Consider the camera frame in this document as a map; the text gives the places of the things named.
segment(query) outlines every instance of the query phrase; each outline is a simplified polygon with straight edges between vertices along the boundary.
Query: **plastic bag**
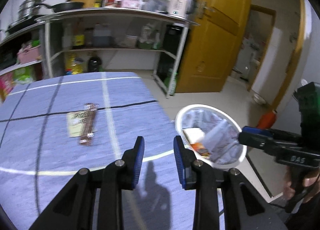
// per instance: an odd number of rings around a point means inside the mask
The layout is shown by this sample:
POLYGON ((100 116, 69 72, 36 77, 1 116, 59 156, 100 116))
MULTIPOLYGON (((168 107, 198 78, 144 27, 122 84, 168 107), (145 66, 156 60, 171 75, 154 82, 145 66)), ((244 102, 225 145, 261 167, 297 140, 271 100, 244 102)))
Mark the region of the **plastic bag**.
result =
POLYGON ((234 163, 241 155, 238 131, 226 119, 209 110, 190 110, 182 118, 182 128, 200 128, 205 133, 202 144, 216 164, 234 163))

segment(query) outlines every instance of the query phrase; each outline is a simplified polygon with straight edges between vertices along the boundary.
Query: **wooden door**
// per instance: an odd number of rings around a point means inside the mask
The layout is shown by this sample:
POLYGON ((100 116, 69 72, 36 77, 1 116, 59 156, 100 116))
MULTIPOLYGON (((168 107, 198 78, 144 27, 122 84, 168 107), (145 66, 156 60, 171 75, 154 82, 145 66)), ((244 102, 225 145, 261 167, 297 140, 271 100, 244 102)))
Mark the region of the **wooden door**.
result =
POLYGON ((219 92, 239 52, 251 0, 197 0, 198 13, 181 63, 177 93, 219 92))

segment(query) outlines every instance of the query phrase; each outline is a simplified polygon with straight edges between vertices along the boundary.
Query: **frying pan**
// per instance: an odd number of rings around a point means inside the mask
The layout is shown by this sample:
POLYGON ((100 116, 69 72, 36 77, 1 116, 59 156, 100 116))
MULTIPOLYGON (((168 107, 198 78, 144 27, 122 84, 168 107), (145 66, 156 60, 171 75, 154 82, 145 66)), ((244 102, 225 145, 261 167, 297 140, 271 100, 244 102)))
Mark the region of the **frying pan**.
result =
POLYGON ((84 6, 84 2, 65 2, 65 3, 55 4, 55 5, 40 3, 39 5, 43 5, 46 8, 52 9, 55 13, 57 13, 57 12, 80 9, 84 6))

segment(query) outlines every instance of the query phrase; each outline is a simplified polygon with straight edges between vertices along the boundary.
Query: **blue tablecloth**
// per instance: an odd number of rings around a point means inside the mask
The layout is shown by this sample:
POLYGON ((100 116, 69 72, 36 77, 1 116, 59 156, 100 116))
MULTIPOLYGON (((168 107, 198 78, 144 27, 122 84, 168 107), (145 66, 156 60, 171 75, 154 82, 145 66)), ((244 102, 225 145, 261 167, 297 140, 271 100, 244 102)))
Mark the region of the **blue tablecloth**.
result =
POLYGON ((137 189, 123 193, 125 229, 192 229, 195 191, 179 184, 174 124, 129 72, 57 77, 14 88, 0 107, 0 204, 19 230, 28 229, 38 209, 76 171, 120 158, 138 135, 145 139, 145 153, 137 189), (89 102, 101 110, 88 147, 69 137, 66 114, 89 102))

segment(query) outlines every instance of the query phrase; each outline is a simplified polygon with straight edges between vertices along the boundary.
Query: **orange object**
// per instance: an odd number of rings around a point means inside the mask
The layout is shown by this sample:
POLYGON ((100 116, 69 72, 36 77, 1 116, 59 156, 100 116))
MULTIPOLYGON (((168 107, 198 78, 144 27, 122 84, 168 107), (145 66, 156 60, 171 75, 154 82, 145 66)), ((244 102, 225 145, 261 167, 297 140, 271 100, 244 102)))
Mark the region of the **orange object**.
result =
POLYGON ((197 152, 199 153, 201 156, 209 156, 210 153, 208 152, 208 150, 202 145, 202 143, 192 143, 190 144, 191 147, 197 152))
POLYGON ((272 110, 261 116, 257 128, 259 129, 269 129, 275 123, 277 119, 277 111, 272 110))

